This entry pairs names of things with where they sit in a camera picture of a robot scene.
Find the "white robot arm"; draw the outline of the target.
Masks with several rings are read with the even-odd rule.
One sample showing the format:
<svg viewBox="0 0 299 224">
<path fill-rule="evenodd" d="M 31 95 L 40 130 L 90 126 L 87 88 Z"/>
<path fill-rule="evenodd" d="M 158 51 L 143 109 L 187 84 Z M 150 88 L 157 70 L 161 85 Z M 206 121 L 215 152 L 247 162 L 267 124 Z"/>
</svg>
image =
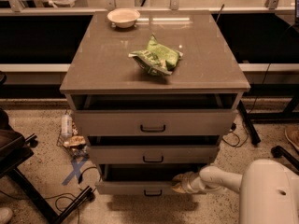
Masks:
<svg viewBox="0 0 299 224">
<path fill-rule="evenodd" d="M 276 161 L 253 161 L 242 175 L 208 165 L 173 181 L 178 193 L 237 193 L 239 224 L 299 224 L 299 176 Z"/>
</svg>

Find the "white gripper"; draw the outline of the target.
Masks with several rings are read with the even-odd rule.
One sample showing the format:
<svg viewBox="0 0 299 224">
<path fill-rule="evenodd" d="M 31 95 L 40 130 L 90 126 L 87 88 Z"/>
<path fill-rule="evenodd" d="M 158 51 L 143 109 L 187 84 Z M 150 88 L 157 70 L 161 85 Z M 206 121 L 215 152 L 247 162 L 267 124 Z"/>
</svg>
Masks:
<svg viewBox="0 0 299 224">
<path fill-rule="evenodd" d="M 198 173 L 188 172 L 184 174 L 175 175 L 172 178 L 172 184 L 174 186 L 171 189 L 177 193 L 189 193 L 194 194 L 204 191 L 206 184 Z"/>
</svg>

